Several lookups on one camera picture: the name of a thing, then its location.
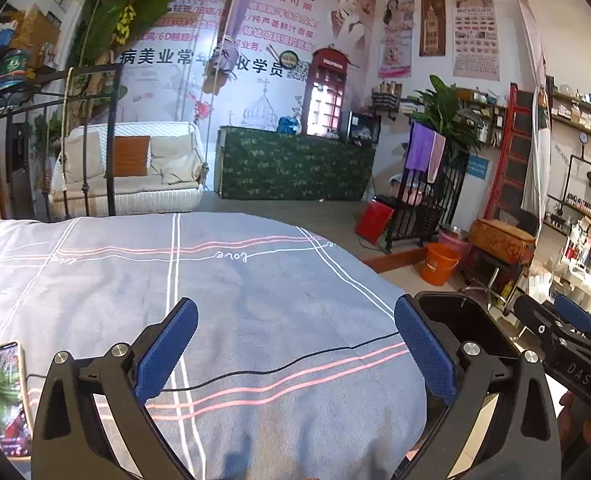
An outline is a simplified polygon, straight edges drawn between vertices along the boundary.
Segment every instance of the gray blanket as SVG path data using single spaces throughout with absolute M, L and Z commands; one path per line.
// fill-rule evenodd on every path
M 197 332 L 167 388 L 272 370 L 397 332 L 403 294 L 304 229 L 243 214 L 0 221 L 0 343 L 29 374 L 132 342 L 179 298 Z M 43 379 L 29 377 L 37 409 Z M 97 399 L 122 465 L 136 466 Z M 196 479 L 389 479 L 425 423 L 424 381 L 394 334 L 238 374 L 147 403 Z

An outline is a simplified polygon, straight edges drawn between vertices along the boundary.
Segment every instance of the white curtain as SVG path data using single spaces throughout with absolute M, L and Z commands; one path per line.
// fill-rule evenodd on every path
M 546 65 L 540 30 L 535 13 L 529 0 L 517 0 L 522 12 L 522 19 L 527 37 L 527 46 L 531 54 L 531 68 L 535 80 L 533 93 L 533 135 L 529 155 L 525 192 L 522 196 L 522 209 L 539 218 L 540 226 L 546 211 L 546 195 L 549 189 L 549 171 L 551 168 L 551 118 L 546 94 Z

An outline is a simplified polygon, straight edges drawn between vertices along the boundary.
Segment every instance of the white wicker sofa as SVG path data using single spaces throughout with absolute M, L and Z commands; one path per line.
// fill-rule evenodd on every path
M 106 124 L 91 124 L 87 128 L 89 135 L 99 136 L 99 151 L 103 169 L 106 168 Z M 193 150 L 197 153 L 200 162 L 200 176 L 191 182 L 178 182 L 165 184 L 161 174 L 150 174 L 151 150 L 147 155 L 146 176 L 116 176 L 115 184 L 115 210 L 117 214 L 146 214 L 169 213 L 193 210 L 202 200 L 204 194 L 204 180 L 206 177 L 206 165 L 204 164 L 204 150 L 200 139 L 200 132 L 194 123 L 119 123 L 115 125 L 115 136 L 150 136 L 153 137 L 183 137 L 192 136 L 190 140 Z M 83 128 L 74 129 L 67 140 L 83 136 Z M 104 171 L 101 174 L 87 179 L 88 190 L 88 214 L 90 216 L 108 216 L 108 200 L 106 192 L 106 179 Z M 72 182 L 67 178 L 66 192 L 69 215 L 71 217 L 86 216 L 84 193 L 82 192 L 83 180 Z M 51 215 L 55 219 L 65 218 L 64 207 L 64 175 L 60 160 L 53 168 L 50 190 Z

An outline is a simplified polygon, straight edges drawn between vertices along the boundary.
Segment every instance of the green patterned tablecloth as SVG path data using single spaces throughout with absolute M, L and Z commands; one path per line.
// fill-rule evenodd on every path
M 222 198 L 361 200 L 373 167 L 374 148 L 234 126 L 223 134 Z

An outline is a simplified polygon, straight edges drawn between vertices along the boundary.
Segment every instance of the red telephone booth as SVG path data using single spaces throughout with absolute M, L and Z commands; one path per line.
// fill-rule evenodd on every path
M 321 48 L 313 54 L 304 91 L 303 132 L 324 136 L 337 130 L 347 84 L 349 58 L 339 50 Z

